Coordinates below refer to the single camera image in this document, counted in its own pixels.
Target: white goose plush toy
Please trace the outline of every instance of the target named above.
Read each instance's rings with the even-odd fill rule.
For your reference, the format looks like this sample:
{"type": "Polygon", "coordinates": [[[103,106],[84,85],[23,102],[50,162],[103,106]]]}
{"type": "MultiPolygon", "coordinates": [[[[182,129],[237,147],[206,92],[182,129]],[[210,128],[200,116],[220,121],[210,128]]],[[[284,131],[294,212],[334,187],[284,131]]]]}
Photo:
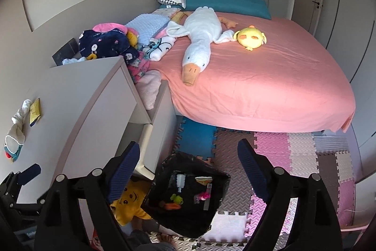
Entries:
{"type": "Polygon", "coordinates": [[[234,32],[227,30],[222,33],[221,23],[227,28],[233,28],[237,23],[224,17],[217,17],[213,8],[207,6],[185,14],[189,17],[184,25],[170,21],[166,33],[174,38],[188,36],[191,40],[183,57],[182,79],[185,85],[193,86],[200,72],[205,70],[209,63],[210,43],[234,41],[234,32]]]}

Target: foam puzzle mat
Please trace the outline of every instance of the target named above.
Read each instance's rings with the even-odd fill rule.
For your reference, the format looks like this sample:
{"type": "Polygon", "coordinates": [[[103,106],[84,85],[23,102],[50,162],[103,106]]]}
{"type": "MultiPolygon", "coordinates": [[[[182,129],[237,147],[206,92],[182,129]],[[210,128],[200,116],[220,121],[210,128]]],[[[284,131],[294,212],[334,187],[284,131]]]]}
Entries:
{"type": "MultiPolygon", "coordinates": [[[[349,151],[338,150],[346,148],[343,139],[338,139],[341,144],[326,145],[326,150],[322,151],[316,148],[322,146],[322,140],[319,138],[316,145],[317,137],[315,139],[311,133],[236,131],[195,123],[184,118],[177,134],[175,150],[200,156],[202,160],[207,160],[205,162],[231,176],[228,192],[213,219],[212,228],[201,237],[202,241],[199,240],[197,249],[242,249],[243,247],[235,244],[236,241],[242,243],[241,239],[248,239],[253,234],[266,208],[266,204],[254,194],[237,156],[237,144],[243,138],[248,140],[257,153],[268,157],[273,166],[283,167],[292,175],[308,177],[311,173],[318,172],[328,189],[340,224],[351,224],[351,210],[355,207],[355,181],[349,151]],[[236,235],[224,235],[223,233],[229,232],[223,231],[224,227],[232,228],[236,235]],[[244,235],[240,236],[239,231],[244,228],[244,235]]],[[[287,242],[296,205],[297,199],[291,199],[275,250],[283,248],[287,242]]]]}
{"type": "Polygon", "coordinates": [[[175,150],[191,155],[199,155],[206,160],[213,157],[214,134],[217,127],[194,122],[184,118],[177,132],[175,150]]]}

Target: child's foot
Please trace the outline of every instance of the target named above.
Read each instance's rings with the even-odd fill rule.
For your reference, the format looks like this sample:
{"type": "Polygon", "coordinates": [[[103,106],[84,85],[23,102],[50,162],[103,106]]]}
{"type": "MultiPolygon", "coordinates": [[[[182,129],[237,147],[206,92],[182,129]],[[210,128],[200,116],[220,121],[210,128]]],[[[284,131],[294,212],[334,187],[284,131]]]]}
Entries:
{"type": "Polygon", "coordinates": [[[161,242],[168,242],[169,244],[171,244],[175,248],[175,250],[177,250],[176,242],[171,235],[161,234],[160,241],[161,242]]]}

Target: yellow chick plush toy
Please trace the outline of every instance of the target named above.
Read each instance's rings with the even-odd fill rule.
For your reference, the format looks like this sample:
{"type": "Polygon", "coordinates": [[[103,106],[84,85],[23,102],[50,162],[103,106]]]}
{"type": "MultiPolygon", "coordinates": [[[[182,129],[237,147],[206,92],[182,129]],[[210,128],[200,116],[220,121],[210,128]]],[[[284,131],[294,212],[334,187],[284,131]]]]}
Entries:
{"type": "Polygon", "coordinates": [[[134,216],[141,219],[152,219],[143,209],[141,204],[149,191],[151,184],[146,181],[133,182],[129,180],[121,197],[111,204],[111,210],[117,222],[124,226],[129,223],[134,216]]]}
{"type": "Polygon", "coordinates": [[[259,31],[253,25],[237,31],[234,34],[234,39],[237,39],[242,46],[250,51],[266,43],[265,34],[259,31]]]}
{"type": "Polygon", "coordinates": [[[133,34],[131,31],[128,31],[127,32],[127,38],[129,40],[129,44],[133,47],[136,46],[137,42],[138,42],[138,38],[135,34],[133,34]]]}

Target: brown foam tile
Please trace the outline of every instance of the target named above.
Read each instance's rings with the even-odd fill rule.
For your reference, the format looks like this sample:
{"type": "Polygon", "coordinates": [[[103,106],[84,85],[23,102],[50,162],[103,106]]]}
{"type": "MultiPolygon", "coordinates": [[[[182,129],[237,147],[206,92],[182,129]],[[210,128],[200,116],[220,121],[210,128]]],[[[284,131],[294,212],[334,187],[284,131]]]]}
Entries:
{"type": "Polygon", "coordinates": [[[326,189],[328,190],[330,198],[333,202],[334,208],[337,211],[340,183],[335,153],[318,154],[317,160],[320,176],[324,181],[326,189]]]}
{"type": "Polygon", "coordinates": [[[248,213],[251,203],[252,186],[249,183],[246,172],[239,168],[221,168],[221,170],[229,174],[231,180],[218,213],[224,214],[224,211],[229,212],[230,215],[234,215],[235,212],[238,212],[239,215],[248,213]]]}
{"type": "Polygon", "coordinates": [[[241,139],[247,139],[253,148],[255,146],[255,135],[253,132],[233,131],[228,129],[219,129],[214,141],[215,149],[214,163],[219,168],[232,167],[243,168],[238,159],[238,142],[241,139]]]}

